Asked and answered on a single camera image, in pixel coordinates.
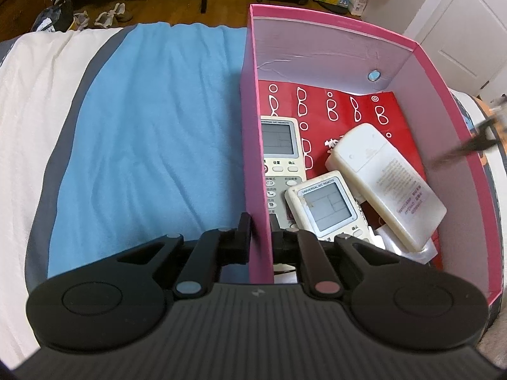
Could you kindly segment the universal AC remote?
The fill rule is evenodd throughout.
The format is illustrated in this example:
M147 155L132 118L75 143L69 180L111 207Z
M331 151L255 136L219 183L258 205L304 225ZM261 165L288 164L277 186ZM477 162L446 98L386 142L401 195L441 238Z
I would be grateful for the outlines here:
M285 200L297 228L311 231L322 241L332 242L338 235L347 234L385 248L338 171L289 187Z

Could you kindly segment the white remote with screen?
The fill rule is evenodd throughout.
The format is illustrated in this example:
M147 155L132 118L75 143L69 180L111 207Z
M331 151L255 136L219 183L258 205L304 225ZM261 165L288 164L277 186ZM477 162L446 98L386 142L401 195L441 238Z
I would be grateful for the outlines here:
M296 223L285 200L285 191L307 179L303 144L293 117L261 116L261 134L269 214L282 229Z

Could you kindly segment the pink cardboard box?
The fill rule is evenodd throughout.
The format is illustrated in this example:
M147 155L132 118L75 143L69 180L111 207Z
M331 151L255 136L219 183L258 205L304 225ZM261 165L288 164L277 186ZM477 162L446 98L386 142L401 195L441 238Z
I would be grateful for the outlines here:
M250 279L273 281L272 238L260 129L260 79L351 94L391 91L419 149L429 184L447 208L439 228L446 272L473 283L494 304L504 291L503 236L495 195L478 155L434 169L431 162L470 133L443 78L418 42L322 11L254 4L241 72L246 207L257 234Z

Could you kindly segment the white door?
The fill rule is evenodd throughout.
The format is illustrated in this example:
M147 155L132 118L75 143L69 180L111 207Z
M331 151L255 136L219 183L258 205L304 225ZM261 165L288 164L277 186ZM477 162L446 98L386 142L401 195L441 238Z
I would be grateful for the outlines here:
M425 0L405 35L449 87L490 105L506 98L506 0Z

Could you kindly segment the red glasses-print bag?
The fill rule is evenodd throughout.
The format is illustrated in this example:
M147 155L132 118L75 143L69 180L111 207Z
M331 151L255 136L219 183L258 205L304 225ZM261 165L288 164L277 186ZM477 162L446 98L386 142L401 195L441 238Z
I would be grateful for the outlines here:
M367 123L375 126L426 182L418 149L393 93L350 94L331 88L267 80L260 81L258 89L261 116L297 120L305 159L305 181L331 172L326 161L338 140L349 130ZM437 256L437 230L422 251L407 251L380 214L352 185L346 184L375 235L382 237L384 249L419 263L428 263Z

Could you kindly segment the striped blue white bedspread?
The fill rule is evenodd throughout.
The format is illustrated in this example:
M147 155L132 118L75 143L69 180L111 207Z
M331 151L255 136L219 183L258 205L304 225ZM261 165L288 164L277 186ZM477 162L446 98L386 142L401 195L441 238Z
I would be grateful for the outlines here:
M475 284L356 238L315 299L228 265L178 299L201 235L248 213L247 28L166 23L1 45L1 375L14 379L499 379Z

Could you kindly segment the shoes on floor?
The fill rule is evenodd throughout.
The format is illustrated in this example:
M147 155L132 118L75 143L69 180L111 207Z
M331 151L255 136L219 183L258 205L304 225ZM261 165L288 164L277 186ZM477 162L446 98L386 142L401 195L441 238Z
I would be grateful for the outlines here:
M112 29L119 23L129 22L133 18L132 13L126 9L125 3L115 3L109 10L104 11L92 21L87 11L75 13L70 30L82 31L83 29Z

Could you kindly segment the dark wooden nightstand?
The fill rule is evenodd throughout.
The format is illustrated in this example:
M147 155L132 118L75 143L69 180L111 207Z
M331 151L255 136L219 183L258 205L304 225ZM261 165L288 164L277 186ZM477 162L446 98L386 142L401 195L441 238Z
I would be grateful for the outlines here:
M10 40L30 31L51 0L1 0L0 38Z

